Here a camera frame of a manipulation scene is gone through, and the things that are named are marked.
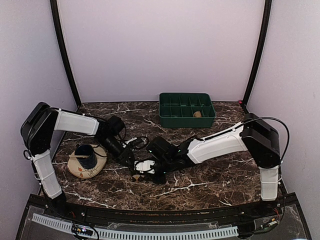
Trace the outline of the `tan brown sock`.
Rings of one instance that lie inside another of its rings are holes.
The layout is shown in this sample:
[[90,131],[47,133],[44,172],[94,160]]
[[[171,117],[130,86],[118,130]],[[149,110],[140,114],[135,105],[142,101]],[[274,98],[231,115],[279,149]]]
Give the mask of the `tan brown sock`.
[[195,112],[193,113],[193,117],[194,117],[194,118],[201,118],[201,117],[202,117],[202,113],[201,113],[200,111],[195,111]]

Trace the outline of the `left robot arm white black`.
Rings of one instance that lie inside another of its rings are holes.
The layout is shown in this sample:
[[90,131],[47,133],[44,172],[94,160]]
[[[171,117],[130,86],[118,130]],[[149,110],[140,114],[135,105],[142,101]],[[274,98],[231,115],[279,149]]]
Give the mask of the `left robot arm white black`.
[[126,167],[132,167],[135,156],[128,146],[119,141],[125,124],[118,116],[103,119],[80,114],[39,102],[21,126],[20,134],[33,163],[36,176],[50,199],[63,194],[50,156],[55,131],[73,132],[93,136],[98,143]]

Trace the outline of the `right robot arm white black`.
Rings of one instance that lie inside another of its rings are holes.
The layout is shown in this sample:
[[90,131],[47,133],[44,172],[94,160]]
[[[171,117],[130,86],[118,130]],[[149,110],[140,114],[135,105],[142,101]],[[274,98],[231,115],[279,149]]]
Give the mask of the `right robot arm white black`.
[[151,158],[134,163],[140,173],[151,174],[154,182],[162,183],[168,172],[202,164],[210,159],[248,151],[260,173],[260,196],[255,213],[266,217],[275,208],[278,196],[279,171],[282,163],[279,133],[267,123],[269,117],[253,113],[223,131],[206,137],[191,137],[179,145],[163,137],[154,138],[146,147]]

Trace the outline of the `brown argyle sock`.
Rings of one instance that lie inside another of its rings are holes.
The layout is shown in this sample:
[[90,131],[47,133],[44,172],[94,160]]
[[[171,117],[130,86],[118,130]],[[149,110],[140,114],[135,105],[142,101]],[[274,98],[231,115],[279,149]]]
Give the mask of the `brown argyle sock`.
[[141,182],[144,180],[144,175],[140,175],[140,174],[135,174],[131,177],[131,181],[132,182]]

